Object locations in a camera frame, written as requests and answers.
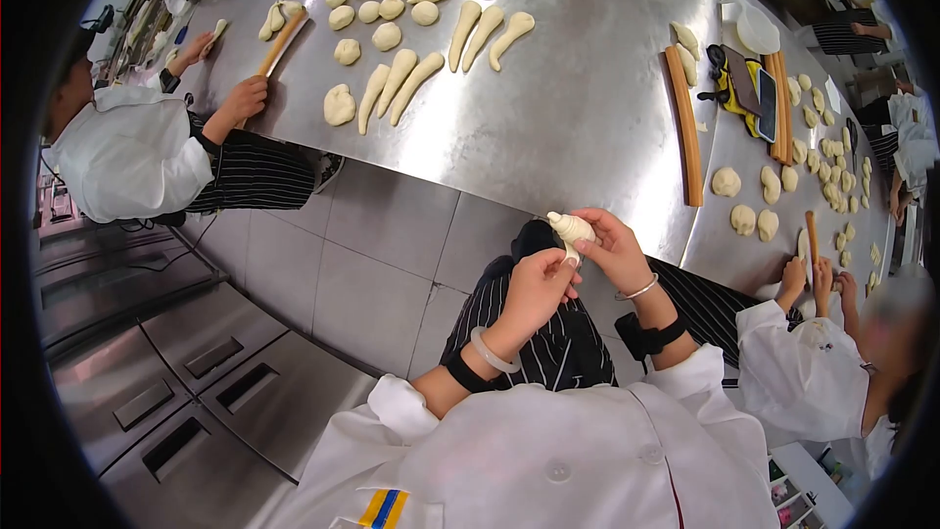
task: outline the bracelet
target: bracelet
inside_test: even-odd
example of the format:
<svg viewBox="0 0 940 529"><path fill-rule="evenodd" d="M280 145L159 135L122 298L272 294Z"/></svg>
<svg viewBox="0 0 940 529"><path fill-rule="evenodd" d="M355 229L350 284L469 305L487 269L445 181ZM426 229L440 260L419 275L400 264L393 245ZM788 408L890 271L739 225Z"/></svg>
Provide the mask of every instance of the bracelet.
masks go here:
<svg viewBox="0 0 940 529"><path fill-rule="evenodd" d="M481 333L485 332L485 327L474 327L473 331L470 332L470 343L473 344L473 347L476 349L476 353L480 357L484 358L486 362L492 367L496 368L500 372L506 372L507 374L515 374L522 369L523 364L519 361L519 354L516 354L516 357L513 358L512 363L507 363L499 358L496 354L492 353L486 344L483 343L483 339L479 336Z"/></svg>
<svg viewBox="0 0 940 529"><path fill-rule="evenodd" d="M650 282L649 284L647 284L646 286L640 288L639 290L637 290L636 292L634 292L634 293L632 293L632 294L623 294L622 292L617 292L617 294L614 296L614 300L630 300L630 299L635 299L636 297L640 296L640 295L643 294L644 292L650 290L650 288L653 288L654 286L656 286L656 283L657 283L657 282L659 282L659 273L658 273L658 272L653 272L653 273L652 273L652 282Z"/></svg>

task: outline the sneaker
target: sneaker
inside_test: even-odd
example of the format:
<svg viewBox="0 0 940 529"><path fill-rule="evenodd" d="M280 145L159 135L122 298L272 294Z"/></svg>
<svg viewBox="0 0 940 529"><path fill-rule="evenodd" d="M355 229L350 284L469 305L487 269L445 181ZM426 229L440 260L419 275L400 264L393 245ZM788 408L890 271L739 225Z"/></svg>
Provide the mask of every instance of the sneaker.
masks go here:
<svg viewBox="0 0 940 529"><path fill-rule="evenodd" d="M346 164L346 159L336 154L323 154L320 161L314 166L317 173L317 185L313 188L313 194L323 192L330 182L339 175L339 171Z"/></svg>

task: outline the silver bracelet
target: silver bracelet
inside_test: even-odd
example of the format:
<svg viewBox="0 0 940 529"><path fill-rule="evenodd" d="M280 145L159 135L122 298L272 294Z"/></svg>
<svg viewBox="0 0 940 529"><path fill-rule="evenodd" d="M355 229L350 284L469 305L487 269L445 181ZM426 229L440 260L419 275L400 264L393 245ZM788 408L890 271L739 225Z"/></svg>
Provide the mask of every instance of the silver bracelet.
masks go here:
<svg viewBox="0 0 940 529"><path fill-rule="evenodd" d="M657 272L653 272L653 273L652 273L652 282L650 282L649 284L647 284L646 286L640 288L639 290L637 290L636 292L634 292L634 293L632 293L632 294L623 294L622 292L617 292L617 294L614 295L614 300L629 300L629 299L635 299L636 297L640 296L641 294L643 294L644 292L646 292L646 291L649 290L650 288L653 288L654 286L656 286L656 283L657 283L657 282L659 282L659 274L658 274Z"/></svg>

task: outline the phone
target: phone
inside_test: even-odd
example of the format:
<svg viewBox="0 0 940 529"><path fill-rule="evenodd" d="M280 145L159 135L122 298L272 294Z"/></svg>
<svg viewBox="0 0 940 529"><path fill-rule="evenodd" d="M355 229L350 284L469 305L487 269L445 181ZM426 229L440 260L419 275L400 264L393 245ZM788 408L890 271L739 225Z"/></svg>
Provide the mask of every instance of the phone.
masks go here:
<svg viewBox="0 0 940 529"><path fill-rule="evenodd" d="M759 136L772 144L776 141L776 81L767 70L758 68L757 84L760 116L755 128Z"/></svg>

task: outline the floor tile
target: floor tile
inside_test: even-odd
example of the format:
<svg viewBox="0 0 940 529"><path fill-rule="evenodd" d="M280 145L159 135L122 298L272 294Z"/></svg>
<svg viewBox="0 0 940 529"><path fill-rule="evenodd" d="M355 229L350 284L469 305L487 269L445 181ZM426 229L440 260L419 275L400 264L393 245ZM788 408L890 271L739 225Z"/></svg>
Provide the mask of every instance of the floor tile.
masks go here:
<svg viewBox="0 0 940 529"><path fill-rule="evenodd" d="M251 300L310 333L323 239L264 211L251 213L245 288Z"/></svg>
<svg viewBox="0 0 940 529"><path fill-rule="evenodd" d="M288 223L297 225L300 229L310 231L313 235L323 237L326 235L326 221L330 217L330 206L333 205L333 193L336 190L336 181L326 185L320 194L311 194L306 204L296 210L269 210L266 211L275 217L283 218Z"/></svg>
<svg viewBox="0 0 940 529"><path fill-rule="evenodd" d="M337 180L326 239L433 279L459 193L353 160Z"/></svg>
<svg viewBox="0 0 940 529"><path fill-rule="evenodd" d="M450 336L457 316L470 295L460 290L434 285L430 291L428 306L424 309L421 330L417 335L415 352L412 354L408 380L414 380L435 367L444 352L444 343Z"/></svg>
<svg viewBox="0 0 940 529"><path fill-rule="evenodd" d="M430 286L430 280L326 241L312 333L353 358L405 378Z"/></svg>
<svg viewBox="0 0 940 529"><path fill-rule="evenodd" d="M473 292L483 269L510 253L511 241L530 218L529 213L462 192L434 281Z"/></svg>

